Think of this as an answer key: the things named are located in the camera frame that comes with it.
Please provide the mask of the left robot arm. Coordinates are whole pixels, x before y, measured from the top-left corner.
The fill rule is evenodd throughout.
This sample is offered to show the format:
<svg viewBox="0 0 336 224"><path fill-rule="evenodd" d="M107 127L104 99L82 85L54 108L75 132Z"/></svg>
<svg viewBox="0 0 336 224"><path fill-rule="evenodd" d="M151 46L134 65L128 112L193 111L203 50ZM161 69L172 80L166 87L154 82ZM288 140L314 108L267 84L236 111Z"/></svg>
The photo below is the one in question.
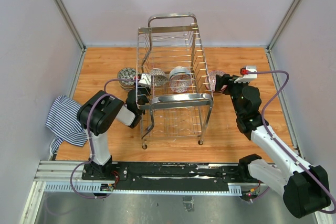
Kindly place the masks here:
<svg viewBox="0 0 336 224"><path fill-rule="evenodd" d="M99 90L77 113L77 120L88 133L90 157L84 164L83 180L126 180L128 169L116 164L108 147L108 130L114 120L133 129L144 114L136 104L136 90L128 92L122 101Z"/></svg>

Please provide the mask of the red ikat pattern bowl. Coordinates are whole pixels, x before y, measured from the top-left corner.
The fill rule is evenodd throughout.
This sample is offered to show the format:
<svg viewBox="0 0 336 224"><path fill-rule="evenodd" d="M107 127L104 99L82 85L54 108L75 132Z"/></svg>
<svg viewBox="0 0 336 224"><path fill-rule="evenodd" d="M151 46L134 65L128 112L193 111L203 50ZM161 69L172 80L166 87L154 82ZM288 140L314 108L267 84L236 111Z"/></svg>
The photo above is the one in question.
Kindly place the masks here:
<svg viewBox="0 0 336 224"><path fill-rule="evenodd" d="M226 86L223 86L220 91L215 91L216 86L216 76L223 76L225 72L221 70L212 70L208 73L208 76L205 78L205 88L207 90L212 90L213 93L222 93Z"/></svg>

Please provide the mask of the yellow rim leaf bowl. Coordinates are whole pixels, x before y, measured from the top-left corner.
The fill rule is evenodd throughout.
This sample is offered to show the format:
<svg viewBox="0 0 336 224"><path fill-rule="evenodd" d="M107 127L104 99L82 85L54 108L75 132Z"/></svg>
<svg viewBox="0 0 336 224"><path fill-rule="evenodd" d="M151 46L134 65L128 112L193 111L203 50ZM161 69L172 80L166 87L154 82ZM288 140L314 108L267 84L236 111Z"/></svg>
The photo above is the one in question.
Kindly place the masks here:
<svg viewBox="0 0 336 224"><path fill-rule="evenodd" d="M134 89L135 89L135 86L130 86L130 87L128 87L128 86L122 86L122 85L120 85L120 87L121 87L123 90L125 90L125 91L131 91L131 90L134 90Z"/></svg>

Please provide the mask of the red geometric pattern bowl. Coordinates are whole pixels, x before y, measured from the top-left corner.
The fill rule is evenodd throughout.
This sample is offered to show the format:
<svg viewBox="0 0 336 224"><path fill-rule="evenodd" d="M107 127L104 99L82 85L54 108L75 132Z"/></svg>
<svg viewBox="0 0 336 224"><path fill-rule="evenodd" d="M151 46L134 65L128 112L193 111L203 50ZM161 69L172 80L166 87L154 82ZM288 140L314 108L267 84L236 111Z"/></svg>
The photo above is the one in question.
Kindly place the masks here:
<svg viewBox="0 0 336 224"><path fill-rule="evenodd" d="M170 89L174 93L185 93L192 86L189 74L176 74L169 80Z"/></svg>

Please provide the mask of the brown diamond pattern bowl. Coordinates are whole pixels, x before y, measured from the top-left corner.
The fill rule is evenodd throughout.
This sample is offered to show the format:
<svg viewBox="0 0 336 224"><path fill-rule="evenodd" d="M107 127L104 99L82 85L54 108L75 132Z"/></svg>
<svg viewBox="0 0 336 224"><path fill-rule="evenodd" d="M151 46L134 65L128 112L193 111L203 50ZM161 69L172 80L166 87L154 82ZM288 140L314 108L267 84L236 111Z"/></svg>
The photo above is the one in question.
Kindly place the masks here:
<svg viewBox="0 0 336 224"><path fill-rule="evenodd" d="M165 85L168 82L168 78L163 70L160 68L153 68L150 71L150 75L152 78L152 85L154 87L160 87Z"/></svg>

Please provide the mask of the plain white bowl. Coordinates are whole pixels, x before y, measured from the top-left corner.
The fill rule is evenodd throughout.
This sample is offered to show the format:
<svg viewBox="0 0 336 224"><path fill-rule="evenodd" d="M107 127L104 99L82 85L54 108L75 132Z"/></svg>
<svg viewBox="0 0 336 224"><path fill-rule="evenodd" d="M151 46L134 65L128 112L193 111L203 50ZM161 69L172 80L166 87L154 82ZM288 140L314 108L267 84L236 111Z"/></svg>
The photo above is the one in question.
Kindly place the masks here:
<svg viewBox="0 0 336 224"><path fill-rule="evenodd" d="M177 74L189 74L190 70L187 67L177 66L173 68L169 73L169 79L171 80Z"/></svg>

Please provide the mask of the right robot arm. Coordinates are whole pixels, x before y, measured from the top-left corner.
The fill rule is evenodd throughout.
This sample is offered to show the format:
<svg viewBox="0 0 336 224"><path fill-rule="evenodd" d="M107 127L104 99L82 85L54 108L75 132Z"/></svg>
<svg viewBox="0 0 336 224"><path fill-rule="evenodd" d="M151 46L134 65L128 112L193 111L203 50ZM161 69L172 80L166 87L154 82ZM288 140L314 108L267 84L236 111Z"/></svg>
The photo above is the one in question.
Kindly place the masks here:
<svg viewBox="0 0 336 224"><path fill-rule="evenodd" d="M327 210L335 205L329 191L328 173L322 166L312 166L274 132L265 120L265 110L260 109L259 89L249 83L258 73L242 69L242 76L224 74L216 76L215 91L230 96L239 131L258 145L275 163L268 164L258 155L242 158L238 177L244 182L253 178L266 184L282 197L289 212L296 218L319 211L332 215Z"/></svg>

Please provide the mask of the black leaf coral bowl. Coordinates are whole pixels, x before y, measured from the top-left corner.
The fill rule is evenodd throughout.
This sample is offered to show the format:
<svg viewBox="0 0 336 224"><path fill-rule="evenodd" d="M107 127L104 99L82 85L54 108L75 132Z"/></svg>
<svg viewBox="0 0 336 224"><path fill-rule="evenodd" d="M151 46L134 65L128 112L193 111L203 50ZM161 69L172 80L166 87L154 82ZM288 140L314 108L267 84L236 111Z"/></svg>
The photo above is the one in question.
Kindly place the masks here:
<svg viewBox="0 0 336 224"><path fill-rule="evenodd" d="M121 69L118 74L117 78L120 80L120 84L123 86L133 86L134 80L136 78L137 71L135 68L126 67Z"/></svg>

